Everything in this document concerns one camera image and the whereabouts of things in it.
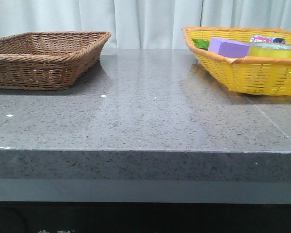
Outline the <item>white curtain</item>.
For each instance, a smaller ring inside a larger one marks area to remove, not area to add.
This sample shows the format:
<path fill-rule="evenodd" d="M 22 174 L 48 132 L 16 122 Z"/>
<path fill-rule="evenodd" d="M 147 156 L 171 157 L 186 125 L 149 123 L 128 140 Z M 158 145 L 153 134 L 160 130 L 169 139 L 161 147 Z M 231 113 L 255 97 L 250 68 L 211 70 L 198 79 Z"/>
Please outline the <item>white curtain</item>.
<path fill-rule="evenodd" d="M 0 37 L 109 31 L 109 49 L 183 49 L 186 26 L 291 31 L 291 0 L 0 0 Z"/>

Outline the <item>yellow woven basket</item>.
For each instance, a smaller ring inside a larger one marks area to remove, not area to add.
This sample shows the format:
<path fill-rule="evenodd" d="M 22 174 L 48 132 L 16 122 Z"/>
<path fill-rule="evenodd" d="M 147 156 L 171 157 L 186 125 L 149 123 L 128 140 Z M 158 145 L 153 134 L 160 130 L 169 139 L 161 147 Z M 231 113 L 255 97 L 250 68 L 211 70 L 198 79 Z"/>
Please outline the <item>yellow woven basket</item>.
<path fill-rule="evenodd" d="M 183 27 L 186 45 L 206 71 L 229 90 L 268 96 L 291 96 L 291 58 L 225 58 L 194 46 L 212 37 L 247 42 L 253 35 L 276 36 L 291 43 L 291 31 L 279 28 Z"/>

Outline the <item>purple foam block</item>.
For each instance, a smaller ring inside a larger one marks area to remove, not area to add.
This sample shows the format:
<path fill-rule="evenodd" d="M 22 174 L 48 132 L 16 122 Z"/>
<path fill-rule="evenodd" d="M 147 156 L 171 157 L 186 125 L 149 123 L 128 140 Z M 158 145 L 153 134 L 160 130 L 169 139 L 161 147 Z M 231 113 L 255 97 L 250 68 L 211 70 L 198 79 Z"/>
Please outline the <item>purple foam block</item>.
<path fill-rule="evenodd" d="M 223 57 L 243 58 L 248 55 L 250 46 L 246 43 L 220 37 L 210 39 L 208 51 Z"/>

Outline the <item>purple labelled black-capped bottle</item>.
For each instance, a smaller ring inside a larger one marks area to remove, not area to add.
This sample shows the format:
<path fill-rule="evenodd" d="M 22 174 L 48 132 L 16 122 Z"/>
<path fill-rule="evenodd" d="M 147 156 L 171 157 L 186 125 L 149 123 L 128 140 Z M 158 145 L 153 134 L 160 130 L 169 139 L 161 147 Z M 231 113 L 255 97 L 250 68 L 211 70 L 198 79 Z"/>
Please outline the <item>purple labelled black-capped bottle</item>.
<path fill-rule="evenodd" d="M 262 35 L 253 35 L 249 42 L 251 43 L 279 43 L 285 44 L 286 40 L 280 37 L 267 37 Z"/>

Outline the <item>brown wicker basket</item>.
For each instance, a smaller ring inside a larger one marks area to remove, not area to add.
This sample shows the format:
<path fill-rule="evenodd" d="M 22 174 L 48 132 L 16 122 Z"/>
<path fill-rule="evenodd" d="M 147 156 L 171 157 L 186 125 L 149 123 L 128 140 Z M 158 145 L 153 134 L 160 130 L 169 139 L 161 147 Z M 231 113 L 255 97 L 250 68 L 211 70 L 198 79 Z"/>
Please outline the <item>brown wicker basket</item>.
<path fill-rule="evenodd" d="M 99 59 L 106 31 L 27 32 L 0 38 L 0 89 L 65 90 Z"/>

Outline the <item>yellow clear tape roll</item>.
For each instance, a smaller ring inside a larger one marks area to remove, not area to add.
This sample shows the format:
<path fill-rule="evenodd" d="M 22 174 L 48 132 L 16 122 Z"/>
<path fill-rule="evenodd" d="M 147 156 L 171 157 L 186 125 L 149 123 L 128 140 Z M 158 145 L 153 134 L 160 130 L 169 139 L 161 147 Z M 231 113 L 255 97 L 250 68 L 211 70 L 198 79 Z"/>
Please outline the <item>yellow clear tape roll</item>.
<path fill-rule="evenodd" d="M 269 58 L 291 58 L 291 44 L 281 43 L 248 43 L 248 56 Z"/>

